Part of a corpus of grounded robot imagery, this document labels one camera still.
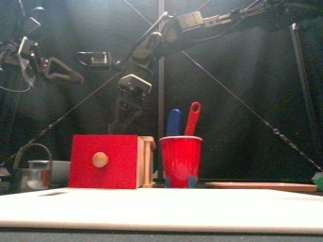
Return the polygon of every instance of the green object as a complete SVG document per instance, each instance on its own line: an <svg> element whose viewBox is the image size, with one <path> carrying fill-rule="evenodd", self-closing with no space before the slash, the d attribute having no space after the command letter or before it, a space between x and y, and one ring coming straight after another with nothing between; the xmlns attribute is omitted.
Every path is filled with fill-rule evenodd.
<svg viewBox="0 0 323 242"><path fill-rule="evenodd" d="M318 188L317 188L318 191L323 191L323 177L320 177L320 178L314 179L313 181L318 186Z"/></svg>

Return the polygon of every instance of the black backdrop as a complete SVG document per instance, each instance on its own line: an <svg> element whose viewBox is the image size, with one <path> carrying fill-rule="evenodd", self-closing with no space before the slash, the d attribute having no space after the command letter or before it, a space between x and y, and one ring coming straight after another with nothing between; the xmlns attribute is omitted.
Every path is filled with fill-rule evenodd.
<svg viewBox="0 0 323 242"><path fill-rule="evenodd" d="M19 23L18 1L2 0L2 41L14 35ZM57 160L70 160L74 134L107 134L114 118L118 79L113 79L89 99L86 97L115 75L113 70L90 73L78 63L81 51L109 51L122 60L159 16L159 2L151 0L66 0L25 1L26 8L43 6L39 13L41 53L57 57L86 77L83 85L61 85L39 78L35 88L25 93L0 89L0 155L7 161L22 146L65 116L39 138ZM166 1L170 14L197 9L203 17L246 8L247 0ZM322 18L301 23L316 123L322 136ZM211 76L194 64L203 66ZM313 157L316 151L306 102L302 92L290 28L266 31L261 27L237 31L183 52L171 54L166 62L165 115L178 108L187 117L194 101L202 103L197 136L203 138L201 177L214 180L310 181L314 166L273 133L273 129L227 92L233 92L257 114ZM154 136L158 143L159 78L158 63L149 79L153 91L145 114L127 133ZM26 83L17 66L0 73L6 88L23 90ZM157 165L161 158L157 152ZM26 159L42 156L29 153Z"/></svg>

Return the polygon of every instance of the red wooden box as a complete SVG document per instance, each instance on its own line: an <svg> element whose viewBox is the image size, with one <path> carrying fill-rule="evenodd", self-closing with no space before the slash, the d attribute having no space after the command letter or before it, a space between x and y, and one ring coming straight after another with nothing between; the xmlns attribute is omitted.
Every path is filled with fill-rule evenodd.
<svg viewBox="0 0 323 242"><path fill-rule="evenodd" d="M74 136L70 187L135 189L143 183L145 140L139 136Z"/></svg>

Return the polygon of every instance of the red plastic cup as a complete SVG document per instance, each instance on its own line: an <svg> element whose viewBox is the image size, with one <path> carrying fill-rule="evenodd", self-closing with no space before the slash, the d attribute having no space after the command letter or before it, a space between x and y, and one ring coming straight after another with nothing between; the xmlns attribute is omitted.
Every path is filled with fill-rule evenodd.
<svg viewBox="0 0 323 242"><path fill-rule="evenodd" d="M195 136L169 136L161 139L161 144L167 187L195 188L202 139Z"/></svg>

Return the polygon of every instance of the metal pole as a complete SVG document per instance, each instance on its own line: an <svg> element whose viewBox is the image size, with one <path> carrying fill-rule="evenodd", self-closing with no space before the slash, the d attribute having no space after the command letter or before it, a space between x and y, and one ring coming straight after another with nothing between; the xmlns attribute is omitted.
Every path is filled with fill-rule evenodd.
<svg viewBox="0 0 323 242"><path fill-rule="evenodd" d="M159 0L159 16L166 11L166 2ZM159 32L162 31L165 21L159 24ZM165 136L165 58L159 60L159 95L158 95L158 141ZM163 160L161 150L158 149L158 179L163 179Z"/></svg>

